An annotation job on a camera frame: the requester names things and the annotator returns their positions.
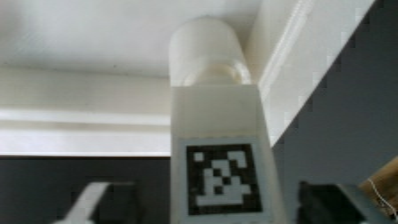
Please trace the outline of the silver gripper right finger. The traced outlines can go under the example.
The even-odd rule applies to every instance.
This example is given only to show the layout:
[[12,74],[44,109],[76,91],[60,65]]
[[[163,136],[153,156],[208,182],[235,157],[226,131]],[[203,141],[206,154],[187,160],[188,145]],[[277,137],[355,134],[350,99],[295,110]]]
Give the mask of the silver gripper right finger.
[[295,224],[391,224],[391,218],[355,185],[300,182]]

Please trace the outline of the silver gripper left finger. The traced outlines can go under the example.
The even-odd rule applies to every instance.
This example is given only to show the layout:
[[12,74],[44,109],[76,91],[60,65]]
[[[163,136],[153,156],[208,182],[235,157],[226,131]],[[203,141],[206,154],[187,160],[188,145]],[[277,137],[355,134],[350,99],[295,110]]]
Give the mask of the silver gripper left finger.
[[140,205],[133,182],[91,182],[66,216],[52,224],[139,224]]

